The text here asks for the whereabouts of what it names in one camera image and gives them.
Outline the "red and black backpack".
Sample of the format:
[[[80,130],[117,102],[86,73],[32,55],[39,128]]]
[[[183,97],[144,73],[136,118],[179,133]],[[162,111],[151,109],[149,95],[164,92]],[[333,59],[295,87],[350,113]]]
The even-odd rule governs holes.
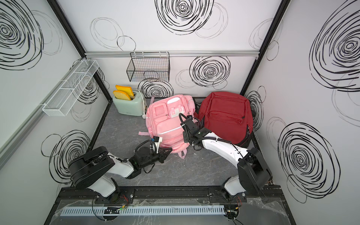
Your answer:
[[[253,137],[253,132],[250,132],[250,127],[247,126],[246,135],[244,139],[240,143],[237,143],[235,145],[242,148],[248,148],[250,142],[252,141],[252,137]]]

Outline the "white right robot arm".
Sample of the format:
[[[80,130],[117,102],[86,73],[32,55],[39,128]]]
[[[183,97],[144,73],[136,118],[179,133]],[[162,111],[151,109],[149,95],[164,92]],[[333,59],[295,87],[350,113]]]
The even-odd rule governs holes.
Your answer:
[[[272,178],[272,173],[263,154],[257,148],[246,149],[220,138],[207,128],[195,124],[193,116],[179,114],[184,142],[195,151],[206,149],[226,159],[237,168],[238,175],[227,179],[222,185],[224,195],[239,193],[261,195],[263,187]]]

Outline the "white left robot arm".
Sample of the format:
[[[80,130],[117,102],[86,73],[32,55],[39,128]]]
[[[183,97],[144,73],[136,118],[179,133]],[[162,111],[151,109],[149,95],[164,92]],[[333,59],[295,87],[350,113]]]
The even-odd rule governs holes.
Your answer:
[[[149,147],[140,147],[130,159],[121,159],[109,153],[106,147],[98,147],[85,153],[68,164],[70,179],[76,189],[89,188],[103,197],[111,196],[117,189],[117,183],[106,177],[107,173],[133,179],[147,166],[156,162],[164,163],[172,148],[159,148],[153,152]]]

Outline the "pink backpack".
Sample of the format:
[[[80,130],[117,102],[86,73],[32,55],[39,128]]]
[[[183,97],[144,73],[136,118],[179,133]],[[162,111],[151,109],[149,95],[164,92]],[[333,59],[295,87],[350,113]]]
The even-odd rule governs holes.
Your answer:
[[[172,154],[184,159],[189,143],[184,142],[179,115],[193,116],[195,102],[190,95],[175,95],[150,103],[146,112],[147,132],[139,132],[140,136],[161,137],[160,147],[172,148]]]

